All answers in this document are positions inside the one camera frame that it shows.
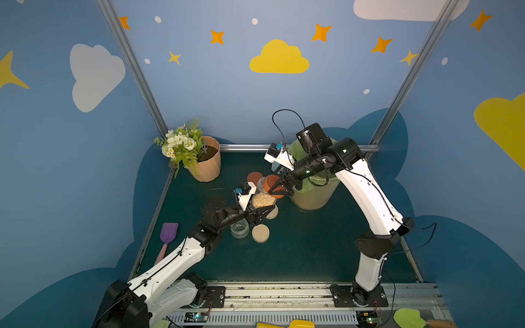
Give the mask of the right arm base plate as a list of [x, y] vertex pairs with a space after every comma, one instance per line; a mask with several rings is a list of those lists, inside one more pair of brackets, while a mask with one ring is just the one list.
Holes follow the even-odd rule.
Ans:
[[332, 284], [329, 286], [329, 291], [336, 308], [388, 306], [388, 299], [381, 285], [372, 291], [366, 291], [357, 284], [351, 286]]

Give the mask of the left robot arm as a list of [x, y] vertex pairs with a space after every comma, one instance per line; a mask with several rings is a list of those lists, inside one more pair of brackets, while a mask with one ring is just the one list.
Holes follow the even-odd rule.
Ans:
[[200, 303], [206, 284], [183, 274], [217, 247], [223, 230], [242, 219], [258, 225], [274, 208], [229, 207], [223, 198], [211, 199], [174, 251], [142, 275], [129, 282], [117, 280], [106, 290], [93, 327], [153, 327], [176, 309]]

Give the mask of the red jar lid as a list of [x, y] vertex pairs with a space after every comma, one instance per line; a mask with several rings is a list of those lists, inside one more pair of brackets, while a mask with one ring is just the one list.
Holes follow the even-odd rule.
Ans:
[[271, 174], [264, 178], [262, 183], [264, 191], [276, 199], [284, 198], [285, 192], [285, 188], [278, 182], [279, 179], [279, 176]]

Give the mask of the clear oatmeal jar front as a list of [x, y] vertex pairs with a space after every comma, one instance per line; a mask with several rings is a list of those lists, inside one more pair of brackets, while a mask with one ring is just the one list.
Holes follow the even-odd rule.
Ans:
[[244, 239], [250, 232], [250, 224], [246, 219], [241, 219], [231, 225], [231, 233], [236, 239]]

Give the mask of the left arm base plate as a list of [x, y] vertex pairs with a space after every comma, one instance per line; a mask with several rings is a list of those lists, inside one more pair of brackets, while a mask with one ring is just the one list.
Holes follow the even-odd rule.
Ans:
[[223, 308], [226, 299], [226, 288], [224, 286], [208, 286], [198, 289], [196, 297], [189, 305], [183, 308], [193, 309], [215, 309]]

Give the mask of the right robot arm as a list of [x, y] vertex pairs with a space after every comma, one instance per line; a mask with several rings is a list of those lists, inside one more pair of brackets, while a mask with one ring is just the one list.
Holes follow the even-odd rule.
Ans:
[[265, 160], [279, 165], [278, 179], [269, 183], [267, 192], [293, 195], [305, 179], [326, 170], [344, 184], [369, 224], [369, 229], [355, 241], [360, 261], [351, 290], [345, 296], [358, 307], [373, 306], [384, 292], [381, 271], [387, 255], [413, 229], [414, 222], [390, 203], [354, 140], [346, 137], [333, 142], [317, 123], [296, 137], [306, 153], [303, 159], [294, 159], [283, 143], [272, 143], [267, 149]]

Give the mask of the beige jar lid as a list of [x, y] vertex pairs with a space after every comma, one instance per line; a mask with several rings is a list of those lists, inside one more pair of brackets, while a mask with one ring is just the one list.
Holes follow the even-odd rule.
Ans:
[[264, 243], [268, 241], [269, 237], [270, 237], [270, 229], [264, 224], [256, 225], [252, 229], [252, 238], [257, 243]]
[[275, 219], [278, 216], [278, 207], [275, 205], [273, 210], [266, 216], [266, 219]]

